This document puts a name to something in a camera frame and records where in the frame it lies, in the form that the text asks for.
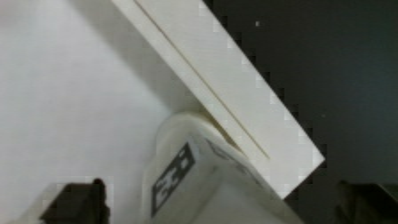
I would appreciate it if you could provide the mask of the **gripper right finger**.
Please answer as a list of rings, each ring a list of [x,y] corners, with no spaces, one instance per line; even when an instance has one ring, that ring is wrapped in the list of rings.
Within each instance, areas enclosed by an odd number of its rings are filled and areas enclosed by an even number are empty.
[[[398,184],[337,183],[334,224],[398,224]]]

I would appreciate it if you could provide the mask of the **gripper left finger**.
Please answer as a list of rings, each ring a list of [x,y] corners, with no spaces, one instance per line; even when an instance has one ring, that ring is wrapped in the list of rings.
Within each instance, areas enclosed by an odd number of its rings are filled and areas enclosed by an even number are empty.
[[[42,224],[110,224],[106,186],[99,178],[64,186],[39,221]]]

